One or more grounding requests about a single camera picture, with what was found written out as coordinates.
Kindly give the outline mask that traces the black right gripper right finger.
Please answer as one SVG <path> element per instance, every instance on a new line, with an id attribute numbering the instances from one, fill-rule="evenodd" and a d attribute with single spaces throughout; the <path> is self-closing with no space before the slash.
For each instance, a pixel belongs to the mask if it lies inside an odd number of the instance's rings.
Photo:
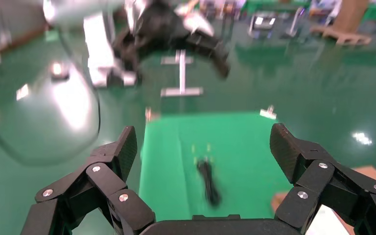
<path id="1" fill-rule="evenodd" d="M 271 128 L 271 154 L 292 189 L 275 219 L 305 234 L 319 208 L 331 208 L 357 235 L 376 235 L 376 180 L 335 160 L 320 144 L 301 140 L 281 123 Z"/>

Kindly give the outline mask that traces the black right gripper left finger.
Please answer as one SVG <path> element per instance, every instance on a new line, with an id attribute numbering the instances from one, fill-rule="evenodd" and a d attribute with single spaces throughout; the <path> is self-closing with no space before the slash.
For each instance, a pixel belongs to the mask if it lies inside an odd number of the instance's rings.
<path id="1" fill-rule="evenodd" d="M 37 192 L 21 233 L 70 235 L 98 209 L 117 234 L 141 234 L 155 214 L 126 184 L 137 150 L 135 128 L 126 126 L 117 141 L 96 148 L 76 171 Z"/>

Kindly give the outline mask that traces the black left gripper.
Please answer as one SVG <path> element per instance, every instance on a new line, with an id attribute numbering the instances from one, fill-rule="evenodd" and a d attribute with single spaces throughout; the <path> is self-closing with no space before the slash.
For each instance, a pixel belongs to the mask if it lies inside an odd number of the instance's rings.
<path id="1" fill-rule="evenodd" d="M 177 41 L 186 38 L 191 52 L 211 60 L 222 79 L 227 79 L 230 64 L 224 43 L 214 37 L 211 23 L 196 10 L 198 0 L 189 0 L 173 6 L 168 0 L 128 0 L 126 17 L 128 28 L 120 30 L 113 41 L 115 66 L 113 74 L 123 85 L 139 85 L 139 53 L 134 38 Z"/>

